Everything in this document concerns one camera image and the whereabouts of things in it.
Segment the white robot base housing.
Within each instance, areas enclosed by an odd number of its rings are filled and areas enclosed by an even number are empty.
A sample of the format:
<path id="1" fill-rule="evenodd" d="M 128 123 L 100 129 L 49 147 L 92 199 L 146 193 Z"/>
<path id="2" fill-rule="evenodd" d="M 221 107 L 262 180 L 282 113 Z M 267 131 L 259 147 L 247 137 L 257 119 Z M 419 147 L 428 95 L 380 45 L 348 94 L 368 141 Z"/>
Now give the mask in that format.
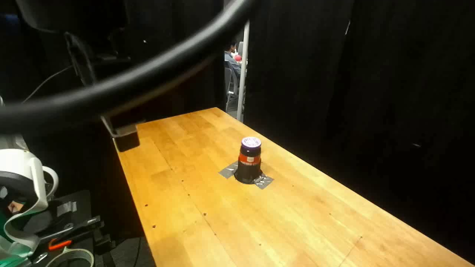
<path id="1" fill-rule="evenodd" d="M 45 211 L 58 186 L 58 174 L 30 152 L 23 137 L 0 137 L 2 230 L 12 244 L 28 248 L 39 244 L 36 235 L 14 223 Z"/>

